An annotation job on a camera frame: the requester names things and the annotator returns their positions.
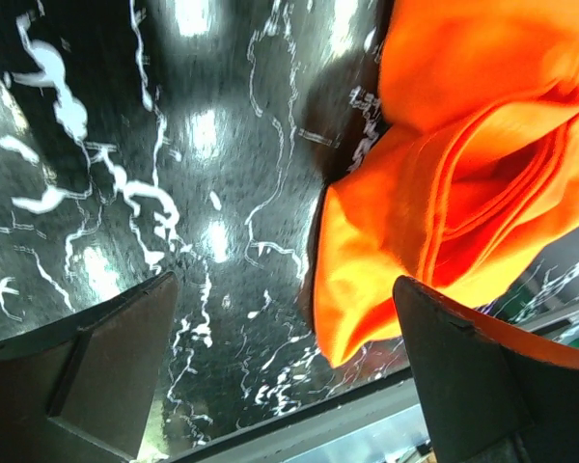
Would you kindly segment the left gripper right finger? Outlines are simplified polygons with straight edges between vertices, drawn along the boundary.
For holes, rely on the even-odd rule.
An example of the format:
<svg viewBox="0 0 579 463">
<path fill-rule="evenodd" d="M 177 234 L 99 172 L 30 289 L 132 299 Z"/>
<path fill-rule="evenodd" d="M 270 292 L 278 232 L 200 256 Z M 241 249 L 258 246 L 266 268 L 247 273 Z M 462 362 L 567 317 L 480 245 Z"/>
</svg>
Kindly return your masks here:
<svg viewBox="0 0 579 463">
<path fill-rule="evenodd" d="M 579 462 L 579 349 L 408 277 L 393 300 L 437 461 Z"/>
</svg>

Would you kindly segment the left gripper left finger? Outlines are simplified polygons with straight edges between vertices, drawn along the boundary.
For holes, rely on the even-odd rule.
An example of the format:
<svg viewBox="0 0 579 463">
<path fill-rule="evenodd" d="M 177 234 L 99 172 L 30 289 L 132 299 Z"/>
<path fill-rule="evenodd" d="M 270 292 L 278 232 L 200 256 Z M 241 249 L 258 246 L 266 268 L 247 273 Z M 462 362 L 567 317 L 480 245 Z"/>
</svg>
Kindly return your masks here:
<svg viewBox="0 0 579 463">
<path fill-rule="evenodd" d="M 168 272 L 0 340 L 0 462 L 136 459 L 178 293 Z"/>
</svg>

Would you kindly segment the orange t shirt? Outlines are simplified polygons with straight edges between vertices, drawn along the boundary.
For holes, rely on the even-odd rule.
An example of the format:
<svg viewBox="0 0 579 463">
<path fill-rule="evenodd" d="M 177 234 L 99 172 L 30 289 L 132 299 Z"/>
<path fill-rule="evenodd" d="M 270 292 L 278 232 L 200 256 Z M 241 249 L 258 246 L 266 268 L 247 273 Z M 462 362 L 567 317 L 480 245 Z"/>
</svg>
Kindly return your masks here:
<svg viewBox="0 0 579 463">
<path fill-rule="evenodd" d="M 397 278 L 476 308 L 579 227 L 579 1 L 399 1 L 379 96 L 389 129 L 322 207 L 332 367 L 400 334 Z"/>
</svg>

